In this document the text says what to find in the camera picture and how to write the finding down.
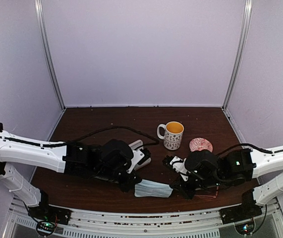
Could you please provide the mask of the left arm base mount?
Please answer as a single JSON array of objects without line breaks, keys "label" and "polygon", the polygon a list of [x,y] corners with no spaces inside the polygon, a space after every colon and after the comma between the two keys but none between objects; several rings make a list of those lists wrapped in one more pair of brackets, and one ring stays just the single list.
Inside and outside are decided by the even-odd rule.
[{"label": "left arm base mount", "polygon": [[36,232],[41,237],[52,235],[58,225],[68,225],[71,211],[69,209],[49,206],[47,210],[39,207],[26,207],[28,215],[36,222]]}]

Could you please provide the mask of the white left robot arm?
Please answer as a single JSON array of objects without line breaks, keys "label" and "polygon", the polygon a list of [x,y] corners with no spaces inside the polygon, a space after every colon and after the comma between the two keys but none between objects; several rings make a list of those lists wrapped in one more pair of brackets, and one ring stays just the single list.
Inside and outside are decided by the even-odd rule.
[{"label": "white left robot arm", "polygon": [[43,220],[54,216],[47,194],[27,182],[13,163],[114,182],[121,191],[128,192],[141,182],[136,170],[149,164],[150,157],[141,140],[127,144],[112,139],[104,145],[86,145],[79,141],[47,142],[9,133],[0,122],[0,180]]}]

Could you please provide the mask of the light blue cleaning cloth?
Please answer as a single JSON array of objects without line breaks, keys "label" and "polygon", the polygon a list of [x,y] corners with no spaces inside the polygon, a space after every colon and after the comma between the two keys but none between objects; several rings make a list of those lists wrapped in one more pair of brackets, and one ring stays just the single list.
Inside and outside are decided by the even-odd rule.
[{"label": "light blue cleaning cloth", "polygon": [[173,189],[168,184],[143,179],[135,185],[134,196],[169,198],[172,191]]}]

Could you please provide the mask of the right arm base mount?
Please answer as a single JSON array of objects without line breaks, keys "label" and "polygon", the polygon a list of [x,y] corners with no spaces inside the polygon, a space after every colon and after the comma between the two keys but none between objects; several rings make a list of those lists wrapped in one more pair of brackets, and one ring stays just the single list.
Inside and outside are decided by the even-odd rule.
[{"label": "right arm base mount", "polygon": [[234,223],[234,228],[239,235],[250,236],[259,230],[256,228],[255,217],[262,215],[262,207],[257,205],[237,205],[223,208],[219,211],[222,223]]}]

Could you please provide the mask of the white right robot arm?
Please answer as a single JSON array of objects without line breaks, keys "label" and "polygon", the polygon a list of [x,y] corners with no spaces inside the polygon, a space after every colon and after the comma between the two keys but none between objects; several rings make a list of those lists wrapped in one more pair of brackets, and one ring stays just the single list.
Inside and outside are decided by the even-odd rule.
[{"label": "white right robot arm", "polygon": [[163,165],[178,174],[170,187],[192,199],[199,190],[238,186],[260,176],[283,170],[283,146],[263,149],[243,143],[214,154],[194,150],[184,159],[166,156]]}]

